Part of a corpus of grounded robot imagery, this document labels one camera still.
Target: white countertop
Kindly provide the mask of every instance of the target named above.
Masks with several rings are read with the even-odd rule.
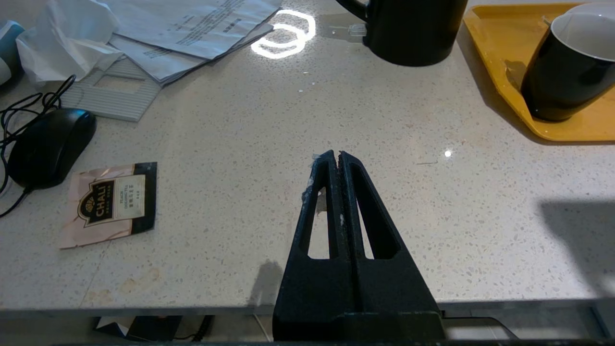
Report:
[[[0,13],[30,26],[42,3]],[[271,311],[312,155],[329,149],[362,160],[437,302],[615,297],[613,147],[529,134],[464,28],[444,62],[407,68],[331,28],[359,22],[333,0],[283,8],[316,19],[300,53],[245,47],[164,88],[139,123],[98,119],[73,171],[157,161],[155,229],[59,250],[68,179],[0,220],[0,315]],[[24,78],[0,107],[32,91]]]

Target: paper document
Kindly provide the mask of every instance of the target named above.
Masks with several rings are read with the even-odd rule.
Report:
[[[268,23],[257,26],[248,36],[235,43],[223,55],[233,52],[246,44],[250,44],[271,30],[273,30],[273,25]],[[193,55],[174,52],[169,49],[150,46],[149,44],[119,35],[113,35],[109,43],[115,48],[124,51],[124,54],[161,84],[168,84],[182,77],[189,70],[211,61]]]
[[[214,59],[273,14],[281,0],[99,0],[119,19],[116,34]]]

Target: black computer mouse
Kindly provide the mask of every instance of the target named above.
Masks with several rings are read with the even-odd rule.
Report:
[[[29,190],[58,185],[95,131],[96,117],[85,110],[62,108],[41,116],[15,141],[9,176]]]

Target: mug rim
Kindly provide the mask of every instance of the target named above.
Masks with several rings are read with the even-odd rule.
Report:
[[[553,34],[553,36],[555,36],[555,38],[557,39],[557,41],[559,41],[559,42],[560,42],[561,44],[563,44],[564,46],[566,46],[566,47],[568,47],[568,48],[572,49],[573,51],[575,51],[575,52],[577,52],[577,53],[579,53],[579,54],[582,54],[582,55],[584,55],[584,56],[586,56],[586,57],[594,58],[594,59],[601,60],[601,61],[605,61],[605,62],[612,62],[612,63],[615,63],[615,57],[614,57],[614,58],[603,58],[603,57],[599,57],[599,56],[597,56],[597,55],[593,55],[593,54],[588,54],[588,53],[585,53],[585,52],[583,52],[583,51],[581,51],[581,50],[579,50],[579,49],[577,49],[577,48],[575,48],[575,47],[573,47],[573,46],[570,46],[568,43],[564,42],[564,40],[562,40],[561,38],[559,38],[559,37],[558,37],[558,34],[556,34],[556,33],[554,32],[554,30],[553,30],[553,25],[555,24],[555,22],[557,22],[559,19],[570,18],[570,17],[572,17],[572,16],[574,16],[574,15],[591,15],[591,16],[594,16],[594,17],[602,17],[602,15],[596,15],[596,14],[591,14],[591,13],[583,13],[583,12],[577,12],[577,13],[574,13],[574,12],[573,12],[573,13],[565,13],[565,14],[563,14],[563,15],[561,15],[561,16],[559,16],[559,17],[557,17],[556,19],[553,19],[553,21],[551,22],[551,25],[549,26],[549,31]],[[615,20],[612,20],[612,19],[611,19],[611,18],[609,18],[609,17],[605,17],[605,18],[606,18],[607,20],[610,20],[610,21],[612,21],[613,23],[615,23]]]

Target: white tissue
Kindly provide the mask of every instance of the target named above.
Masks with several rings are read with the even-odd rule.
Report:
[[[36,26],[17,37],[28,79],[35,85],[81,80],[93,68],[106,70],[121,55],[106,43],[118,27],[109,7],[94,0],[50,0]]]

